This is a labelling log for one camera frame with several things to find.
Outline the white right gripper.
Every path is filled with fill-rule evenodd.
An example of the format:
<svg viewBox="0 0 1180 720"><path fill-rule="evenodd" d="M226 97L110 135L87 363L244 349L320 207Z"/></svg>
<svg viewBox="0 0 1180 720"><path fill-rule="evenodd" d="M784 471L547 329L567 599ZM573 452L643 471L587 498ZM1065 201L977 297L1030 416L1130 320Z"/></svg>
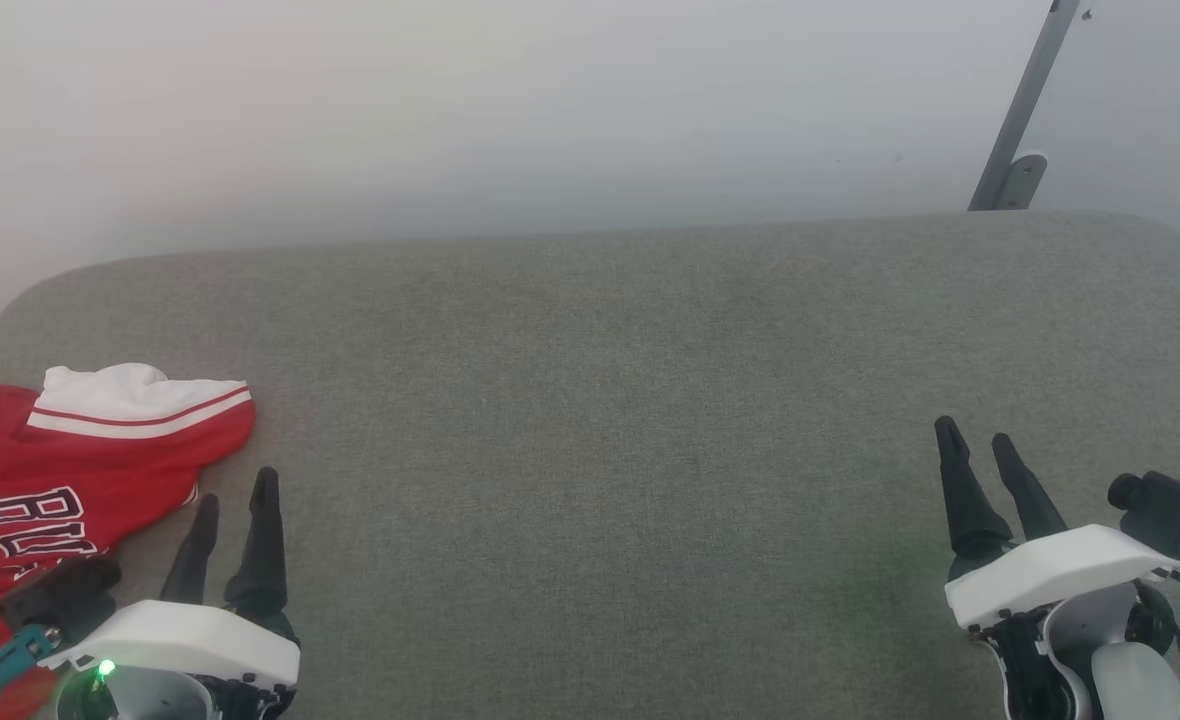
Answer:
<svg viewBox="0 0 1180 720"><path fill-rule="evenodd" d="M1117 529L1089 524L1069 530L1011 437L998 433L991 441L994 460L1028 542L1005 554L1011 529L975 477L961 428L951 415L938 415L935 432L953 551L945 597L962 629L991 628L1003 620L1002 611L1032 611L1079 594L1158 577L1160 570L1180 572L1180 559Z"/></svg>

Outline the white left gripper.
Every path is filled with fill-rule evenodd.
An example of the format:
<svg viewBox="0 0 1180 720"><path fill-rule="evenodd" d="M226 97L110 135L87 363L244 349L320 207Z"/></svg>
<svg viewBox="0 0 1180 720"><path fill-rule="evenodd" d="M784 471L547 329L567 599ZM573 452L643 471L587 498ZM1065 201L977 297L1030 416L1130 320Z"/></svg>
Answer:
<svg viewBox="0 0 1180 720"><path fill-rule="evenodd" d="M203 606L219 498L201 498L160 588L114 611L81 643L46 659L59 719L278 719L297 694L299 644L287 618L278 473L261 467L250 528L225 609Z"/></svg>

